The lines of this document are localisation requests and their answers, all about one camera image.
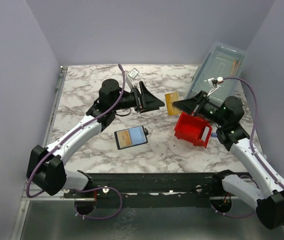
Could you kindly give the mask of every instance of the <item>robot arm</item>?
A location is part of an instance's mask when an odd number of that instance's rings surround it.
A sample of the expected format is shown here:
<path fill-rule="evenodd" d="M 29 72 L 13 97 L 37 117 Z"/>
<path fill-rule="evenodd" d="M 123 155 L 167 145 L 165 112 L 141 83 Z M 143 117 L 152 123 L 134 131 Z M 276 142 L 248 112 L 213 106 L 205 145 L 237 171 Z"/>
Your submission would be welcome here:
<path fill-rule="evenodd" d="M 174 102 L 173 106 L 191 116 L 202 116 L 220 125 L 216 131 L 219 142 L 241 161 L 259 187 L 248 184 L 226 170 L 213 177 L 216 193 L 229 192 L 242 199 L 256 211 L 262 224 L 269 229 L 284 224 L 284 178 L 256 150 L 250 142 L 250 136 L 239 123 L 244 115 L 242 101 L 230 96 L 221 106 L 213 104 L 209 95 L 216 91 L 222 79 L 209 79 L 209 83 L 213 87 L 209 93 L 200 91 L 193 98 Z"/>
<path fill-rule="evenodd" d="M 145 113 L 165 105 L 146 89 L 142 81 L 139 82 L 140 92 L 132 84 L 130 73 L 126 80 L 131 92 L 120 88 L 115 79 L 105 80 L 99 90 L 99 98 L 73 129 L 46 147 L 37 145 L 33 148 L 26 174 L 28 179 L 31 178 L 33 183 L 51 196 L 61 189 L 83 190 L 90 182 L 90 177 L 81 171 L 64 169 L 72 155 L 88 140 L 104 131 L 115 119 L 117 110 L 134 108 L 138 113 Z"/>

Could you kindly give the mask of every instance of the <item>blue plastic container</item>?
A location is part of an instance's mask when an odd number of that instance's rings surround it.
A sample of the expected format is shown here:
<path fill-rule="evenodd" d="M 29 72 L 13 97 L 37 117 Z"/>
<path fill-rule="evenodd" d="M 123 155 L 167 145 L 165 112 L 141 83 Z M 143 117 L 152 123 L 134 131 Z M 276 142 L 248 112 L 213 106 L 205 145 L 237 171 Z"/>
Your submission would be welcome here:
<path fill-rule="evenodd" d="M 246 51 L 215 42 L 205 57 L 202 66 L 193 76 L 191 88 L 185 98 L 189 99 L 201 90 L 209 92 L 210 86 L 207 79 L 229 76 L 239 77 L 245 58 Z M 237 80 L 226 80 L 221 84 L 222 87 L 210 96 L 211 101 L 218 106 L 222 105 L 228 96 L 234 94 L 236 85 Z"/>

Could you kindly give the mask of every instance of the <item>white wall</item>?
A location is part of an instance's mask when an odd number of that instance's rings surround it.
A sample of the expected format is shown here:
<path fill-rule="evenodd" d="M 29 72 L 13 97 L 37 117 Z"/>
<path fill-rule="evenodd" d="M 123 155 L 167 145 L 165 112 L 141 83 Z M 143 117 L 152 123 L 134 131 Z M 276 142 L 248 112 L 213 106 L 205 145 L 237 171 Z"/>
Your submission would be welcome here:
<path fill-rule="evenodd" d="M 248 52 L 245 72 L 259 102 L 261 144 L 284 176 L 284 1 L 274 3 Z"/>
<path fill-rule="evenodd" d="M 27 0 L 62 65 L 200 64 L 247 49 L 274 0 Z"/>
<path fill-rule="evenodd" d="M 0 0 L 0 240 L 10 238 L 31 149 L 42 144 L 59 64 L 24 0 Z"/>

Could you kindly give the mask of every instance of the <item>red basket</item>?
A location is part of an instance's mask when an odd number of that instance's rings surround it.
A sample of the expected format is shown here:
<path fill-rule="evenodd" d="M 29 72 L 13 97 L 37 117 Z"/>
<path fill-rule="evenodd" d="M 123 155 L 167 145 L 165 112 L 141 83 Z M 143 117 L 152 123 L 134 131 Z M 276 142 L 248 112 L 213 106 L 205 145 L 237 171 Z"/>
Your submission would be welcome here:
<path fill-rule="evenodd" d="M 206 127 L 209 128 L 209 131 L 206 139 L 202 140 Z M 200 117 L 193 117 L 182 112 L 174 131 L 177 139 L 183 139 L 192 143 L 194 146 L 203 146 L 206 148 L 212 133 L 212 126 Z"/>

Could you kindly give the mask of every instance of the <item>marble tabletop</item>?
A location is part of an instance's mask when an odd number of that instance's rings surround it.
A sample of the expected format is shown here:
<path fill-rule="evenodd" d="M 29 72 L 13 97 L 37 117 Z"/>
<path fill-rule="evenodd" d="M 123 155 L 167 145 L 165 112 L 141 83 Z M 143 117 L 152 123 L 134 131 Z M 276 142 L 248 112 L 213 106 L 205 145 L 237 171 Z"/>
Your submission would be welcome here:
<path fill-rule="evenodd" d="M 181 99 L 191 85 L 198 65 L 123 65 L 126 71 L 136 68 L 146 88 L 165 102 L 165 94 L 178 92 Z M 105 79 L 113 78 L 122 85 L 117 65 L 69 66 L 62 96 L 53 125 L 51 142 L 74 127 L 98 98 Z M 244 104 L 242 126 L 250 134 L 253 127 L 249 108 L 238 84 L 235 95 Z M 77 151 L 66 164 L 66 170 L 88 173 L 183 173 L 219 172 L 230 169 L 246 172 L 244 166 L 229 153 L 217 138 L 211 137 L 207 148 L 193 146 L 174 137 L 179 116 L 168 116 L 166 107 L 138 114 L 132 111 L 126 117 L 116 117 L 102 133 L 92 138 Z M 118 150 L 114 132 L 143 125 L 149 131 L 148 143 Z M 254 137 L 259 150 L 258 137 Z"/>

